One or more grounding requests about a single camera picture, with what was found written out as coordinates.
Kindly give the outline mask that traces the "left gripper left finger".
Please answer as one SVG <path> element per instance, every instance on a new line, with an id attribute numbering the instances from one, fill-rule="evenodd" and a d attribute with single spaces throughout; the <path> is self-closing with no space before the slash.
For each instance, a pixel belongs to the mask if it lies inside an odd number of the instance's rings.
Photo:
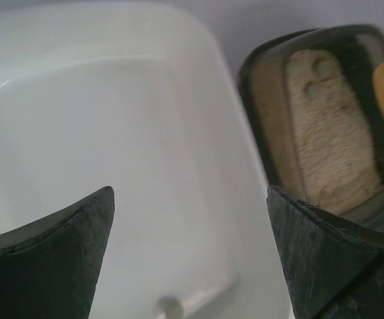
<path id="1" fill-rule="evenodd" d="M 88 318 L 114 212 L 106 186 L 0 234 L 0 318 Z"/>

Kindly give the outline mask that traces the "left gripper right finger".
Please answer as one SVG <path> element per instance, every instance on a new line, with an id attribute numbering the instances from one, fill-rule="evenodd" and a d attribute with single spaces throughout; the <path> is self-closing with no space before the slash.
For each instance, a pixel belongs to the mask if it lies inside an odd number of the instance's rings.
<path id="1" fill-rule="evenodd" d="M 384 318 L 384 233 L 279 186 L 266 202 L 295 318 Z"/>

